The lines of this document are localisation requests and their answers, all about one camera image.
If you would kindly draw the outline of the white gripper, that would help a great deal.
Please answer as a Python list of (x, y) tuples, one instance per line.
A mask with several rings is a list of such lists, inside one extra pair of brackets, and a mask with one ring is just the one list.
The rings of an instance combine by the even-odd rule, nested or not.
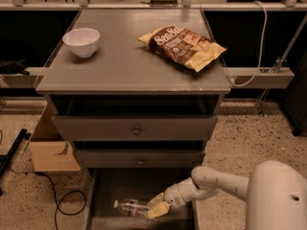
[(181, 208), (186, 201), (180, 191), (178, 184), (174, 184), (163, 193), (152, 198), (149, 202), (149, 210), (146, 213), (147, 219), (156, 219), (169, 213), (171, 208)]

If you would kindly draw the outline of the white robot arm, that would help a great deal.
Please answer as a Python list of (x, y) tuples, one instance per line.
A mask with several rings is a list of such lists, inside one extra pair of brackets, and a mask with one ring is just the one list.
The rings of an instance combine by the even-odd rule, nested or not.
[(152, 200), (147, 219), (223, 190), (246, 202), (246, 230), (307, 230), (307, 179), (287, 164), (265, 161), (249, 177), (197, 166)]

